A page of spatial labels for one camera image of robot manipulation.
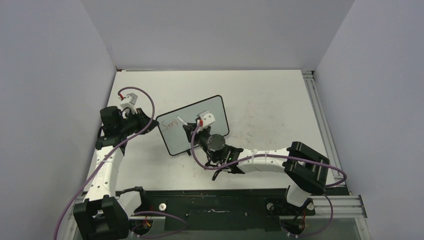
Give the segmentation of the black framed whiteboard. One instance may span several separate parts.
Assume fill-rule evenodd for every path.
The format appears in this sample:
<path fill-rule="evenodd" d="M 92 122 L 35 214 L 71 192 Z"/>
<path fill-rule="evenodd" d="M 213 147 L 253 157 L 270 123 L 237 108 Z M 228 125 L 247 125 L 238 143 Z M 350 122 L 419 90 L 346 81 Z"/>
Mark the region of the black framed whiteboard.
<path fill-rule="evenodd" d="M 210 134 L 227 136 L 230 133 L 224 100 L 214 95 L 195 103 L 177 108 L 156 117 L 168 154 L 176 156 L 191 149 L 190 140 L 183 126 L 201 122 L 210 127 Z"/>

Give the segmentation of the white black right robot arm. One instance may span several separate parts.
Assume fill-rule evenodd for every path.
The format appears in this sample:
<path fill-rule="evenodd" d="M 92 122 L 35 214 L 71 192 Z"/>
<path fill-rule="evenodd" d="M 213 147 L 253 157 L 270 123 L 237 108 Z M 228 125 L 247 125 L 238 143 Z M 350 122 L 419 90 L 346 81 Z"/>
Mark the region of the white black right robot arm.
<path fill-rule="evenodd" d="M 283 209 L 289 214 L 300 211 L 311 195 L 326 191 L 329 159 L 300 141 L 283 149 L 249 150 L 226 144 L 222 135 L 211 134 L 210 127 L 198 130 L 196 123 L 187 123 L 182 128 L 191 148 L 199 146 L 204 151 L 207 162 L 201 167 L 214 171 L 213 180 L 221 172 L 286 174 L 293 181 L 282 201 Z"/>

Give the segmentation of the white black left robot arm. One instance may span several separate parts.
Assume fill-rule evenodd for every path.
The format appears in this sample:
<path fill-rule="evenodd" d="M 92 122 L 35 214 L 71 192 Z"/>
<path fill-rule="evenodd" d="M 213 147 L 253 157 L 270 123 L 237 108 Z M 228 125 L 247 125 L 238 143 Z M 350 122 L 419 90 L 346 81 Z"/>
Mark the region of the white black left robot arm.
<path fill-rule="evenodd" d="M 95 171 L 84 200 L 73 208 L 73 216 L 82 239 L 121 240 L 129 235 L 130 216 L 149 210 L 141 187 L 116 193 L 127 142 L 137 134 L 151 132 L 159 123 L 141 108 L 123 114 L 117 106 L 109 106 L 100 110 L 100 118 L 103 125 L 95 143 Z"/>

